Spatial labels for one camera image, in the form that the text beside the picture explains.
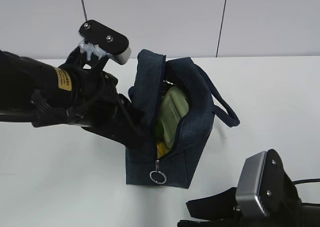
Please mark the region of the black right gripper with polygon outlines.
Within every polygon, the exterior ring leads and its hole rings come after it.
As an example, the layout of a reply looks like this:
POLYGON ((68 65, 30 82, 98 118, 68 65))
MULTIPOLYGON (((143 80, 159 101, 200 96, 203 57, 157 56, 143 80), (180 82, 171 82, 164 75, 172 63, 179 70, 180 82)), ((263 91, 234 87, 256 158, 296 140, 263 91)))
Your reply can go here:
MULTIPOLYGON (((305 180, 292 181, 305 184, 305 180)), ((244 217, 238 208, 236 187, 231 187, 219 194, 189 200, 186 207, 191 217, 201 220, 180 220, 177 227, 318 227, 320 225, 320 205, 318 203, 302 202, 294 218, 276 215, 266 218, 244 217)))

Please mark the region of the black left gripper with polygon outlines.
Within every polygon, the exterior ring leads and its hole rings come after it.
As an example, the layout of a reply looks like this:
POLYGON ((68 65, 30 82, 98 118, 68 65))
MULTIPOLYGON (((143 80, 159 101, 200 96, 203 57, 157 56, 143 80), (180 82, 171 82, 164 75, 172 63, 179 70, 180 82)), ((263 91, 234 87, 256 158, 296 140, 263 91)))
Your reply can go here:
POLYGON ((118 79, 103 70, 106 62, 69 62, 32 70, 32 125, 75 125, 137 149, 146 141, 144 113, 117 92, 118 79))

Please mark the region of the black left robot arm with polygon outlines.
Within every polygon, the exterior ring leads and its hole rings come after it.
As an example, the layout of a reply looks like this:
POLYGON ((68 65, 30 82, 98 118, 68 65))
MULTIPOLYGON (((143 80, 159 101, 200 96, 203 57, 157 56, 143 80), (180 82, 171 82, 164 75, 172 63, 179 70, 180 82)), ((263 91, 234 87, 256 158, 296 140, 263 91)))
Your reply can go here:
POLYGON ((86 56, 76 48, 58 67, 29 57, 0 53, 0 120, 35 128, 70 125, 140 148, 147 136, 142 112, 117 92, 118 79, 104 71, 108 57, 86 56))

